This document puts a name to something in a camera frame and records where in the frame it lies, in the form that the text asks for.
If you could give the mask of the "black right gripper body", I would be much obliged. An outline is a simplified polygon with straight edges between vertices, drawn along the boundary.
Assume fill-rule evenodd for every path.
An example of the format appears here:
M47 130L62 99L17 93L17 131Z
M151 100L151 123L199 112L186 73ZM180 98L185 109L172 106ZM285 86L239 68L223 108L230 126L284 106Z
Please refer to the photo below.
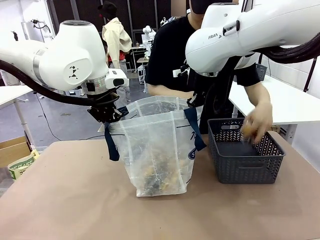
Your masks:
M197 96L199 105L204 105L208 91L194 91L193 96Z

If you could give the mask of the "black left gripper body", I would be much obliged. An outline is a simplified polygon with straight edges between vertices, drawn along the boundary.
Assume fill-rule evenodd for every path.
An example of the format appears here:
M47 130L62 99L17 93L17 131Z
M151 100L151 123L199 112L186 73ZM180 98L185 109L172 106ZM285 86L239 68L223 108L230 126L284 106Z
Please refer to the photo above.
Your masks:
M116 106L111 103L105 106L91 106L87 112L99 123L113 123Z

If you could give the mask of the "white shopping bag navy handles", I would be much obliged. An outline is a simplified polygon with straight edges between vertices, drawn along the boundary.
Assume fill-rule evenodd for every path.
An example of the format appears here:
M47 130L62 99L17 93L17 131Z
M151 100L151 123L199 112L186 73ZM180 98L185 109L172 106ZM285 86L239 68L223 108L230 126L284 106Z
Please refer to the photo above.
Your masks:
M119 121L104 123L109 158L123 162L137 197L187 191L196 152L206 147L202 110L179 97L151 96L118 109Z

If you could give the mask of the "small orange snack item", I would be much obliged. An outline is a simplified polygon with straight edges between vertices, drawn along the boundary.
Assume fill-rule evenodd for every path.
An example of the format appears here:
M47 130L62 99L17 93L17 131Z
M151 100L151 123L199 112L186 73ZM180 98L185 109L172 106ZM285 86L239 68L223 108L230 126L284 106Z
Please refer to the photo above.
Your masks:
M246 141L251 141L254 139L254 129L252 126L252 123L249 120L245 120L243 122L242 128L241 128L243 139Z

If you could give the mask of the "dark grey plastic basket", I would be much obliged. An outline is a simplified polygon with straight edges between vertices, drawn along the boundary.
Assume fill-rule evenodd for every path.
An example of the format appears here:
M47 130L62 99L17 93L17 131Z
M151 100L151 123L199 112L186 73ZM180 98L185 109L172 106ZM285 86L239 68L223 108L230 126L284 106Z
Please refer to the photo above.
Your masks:
M257 144L245 139L242 118L209 119L208 137L218 181L222 184L273 184L284 150L265 133Z
M266 75L266 72L267 72L268 68L266 66L262 65L262 64L259 64L259 63L256 63L255 66L256 66L257 74L259 76L259 80L261 82L264 81L265 75Z

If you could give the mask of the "person's right forearm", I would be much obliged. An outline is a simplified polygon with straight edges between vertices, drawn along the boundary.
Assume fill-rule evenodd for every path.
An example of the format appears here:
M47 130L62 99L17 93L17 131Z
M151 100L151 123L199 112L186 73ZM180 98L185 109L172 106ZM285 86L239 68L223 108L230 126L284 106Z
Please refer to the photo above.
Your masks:
M179 90L173 90L165 87L164 85L152 85L147 84L148 93L152 96L168 96L168 97L178 97L182 99L190 99L193 97L194 92L184 92Z

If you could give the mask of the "person's left forearm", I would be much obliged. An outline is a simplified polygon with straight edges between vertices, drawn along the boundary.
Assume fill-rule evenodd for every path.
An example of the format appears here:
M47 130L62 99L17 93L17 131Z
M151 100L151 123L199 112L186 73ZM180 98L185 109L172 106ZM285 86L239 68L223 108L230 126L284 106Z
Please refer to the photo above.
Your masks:
M273 107L270 94L261 82L247 86L244 89L256 112L272 113Z

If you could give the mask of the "person's left hand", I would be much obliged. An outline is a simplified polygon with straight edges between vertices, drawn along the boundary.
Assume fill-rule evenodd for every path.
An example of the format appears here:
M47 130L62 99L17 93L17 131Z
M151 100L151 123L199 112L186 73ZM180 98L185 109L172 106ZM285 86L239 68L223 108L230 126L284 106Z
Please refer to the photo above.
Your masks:
M268 129L273 124L273 109L272 113L251 111L248 116L245 117L244 121L248 120L251 122L253 127L254 139L249 140L252 144L257 144L261 141Z

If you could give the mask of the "person in black shirt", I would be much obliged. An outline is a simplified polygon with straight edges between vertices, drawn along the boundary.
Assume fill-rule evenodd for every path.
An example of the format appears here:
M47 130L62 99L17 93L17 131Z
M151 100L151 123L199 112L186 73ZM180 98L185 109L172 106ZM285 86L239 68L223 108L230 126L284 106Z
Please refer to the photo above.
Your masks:
M212 3L234 3L239 0L188 0L190 13L162 26L155 35L146 72L146 84L163 85L171 90L195 91L194 75L174 77L186 60L185 48L190 36L202 25L204 14ZM236 69L237 84L249 87L260 83L256 66Z

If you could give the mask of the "person in beige jacket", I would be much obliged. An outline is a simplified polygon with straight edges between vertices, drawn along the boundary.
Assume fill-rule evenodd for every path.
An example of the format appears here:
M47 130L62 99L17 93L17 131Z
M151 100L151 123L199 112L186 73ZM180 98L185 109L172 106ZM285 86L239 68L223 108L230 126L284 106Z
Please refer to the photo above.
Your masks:
M97 9L107 21L102 27L102 39L107 45L106 63L127 73L126 55L130 53L132 40L117 17L117 6L105 0Z

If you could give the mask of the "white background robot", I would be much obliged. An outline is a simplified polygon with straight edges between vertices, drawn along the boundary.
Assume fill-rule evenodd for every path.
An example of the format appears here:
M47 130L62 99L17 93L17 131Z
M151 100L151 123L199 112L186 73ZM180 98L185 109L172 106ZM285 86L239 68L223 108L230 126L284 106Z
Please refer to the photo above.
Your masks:
M149 51L152 47L156 32L149 25L145 26L142 31L142 45L147 51Z

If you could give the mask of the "white table with curved edge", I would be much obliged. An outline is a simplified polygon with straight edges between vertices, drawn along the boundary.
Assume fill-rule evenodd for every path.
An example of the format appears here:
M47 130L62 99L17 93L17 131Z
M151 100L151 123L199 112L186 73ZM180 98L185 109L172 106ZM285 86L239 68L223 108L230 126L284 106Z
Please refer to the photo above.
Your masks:
M320 99L283 81L266 75L274 125L287 125L284 139L292 144L298 124L320 122Z

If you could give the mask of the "white table with white leg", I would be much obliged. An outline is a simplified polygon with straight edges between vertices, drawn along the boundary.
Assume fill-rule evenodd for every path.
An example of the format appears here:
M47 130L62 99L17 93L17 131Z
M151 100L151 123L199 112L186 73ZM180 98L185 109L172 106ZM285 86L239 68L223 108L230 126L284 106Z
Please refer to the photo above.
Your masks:
M11 104L15 106L16 112L20 119L20 123L26 133L30 147L32 150L34 150L36 148L35 141L19 106L19 102L26 103L28 101L28 99L23 100L20 99L20 97L32 91L33 90L26 85L0 86L0 109L5 108Z

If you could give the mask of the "green and white sack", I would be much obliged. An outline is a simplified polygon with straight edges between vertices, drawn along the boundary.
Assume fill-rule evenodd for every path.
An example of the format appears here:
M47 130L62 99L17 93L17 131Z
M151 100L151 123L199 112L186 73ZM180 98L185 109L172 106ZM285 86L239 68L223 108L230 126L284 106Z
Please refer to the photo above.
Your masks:
M7 167L11 175L11 178L15 181L19 177L21 177L23 173L27 170L27 168L29 168L37 160L39 156L40 154L38 153L38 151L34 149L30 153L30 155L22 157L9 164Z

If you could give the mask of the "brown cardboard box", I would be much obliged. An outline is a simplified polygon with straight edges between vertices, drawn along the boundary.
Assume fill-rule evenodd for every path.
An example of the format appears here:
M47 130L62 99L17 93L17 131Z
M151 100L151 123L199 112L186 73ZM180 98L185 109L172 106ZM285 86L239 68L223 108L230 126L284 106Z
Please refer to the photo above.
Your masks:
M31 148L25 136L0 142L0 168L29 156Z

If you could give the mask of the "black slanted pole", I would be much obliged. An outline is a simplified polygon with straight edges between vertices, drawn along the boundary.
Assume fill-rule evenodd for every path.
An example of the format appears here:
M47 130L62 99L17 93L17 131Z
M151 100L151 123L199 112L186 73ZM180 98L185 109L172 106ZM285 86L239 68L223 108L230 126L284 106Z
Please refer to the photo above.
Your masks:
M311 78L312 78L316 63L317 63L317 58L314 58L313 61L312 61L312 64L311 64L311 67L310 67L310 70L309 70L305 85L304 85L303 91L305 93L307 93L308 90L309 90L309 85L310 85L310 82L311 82Z

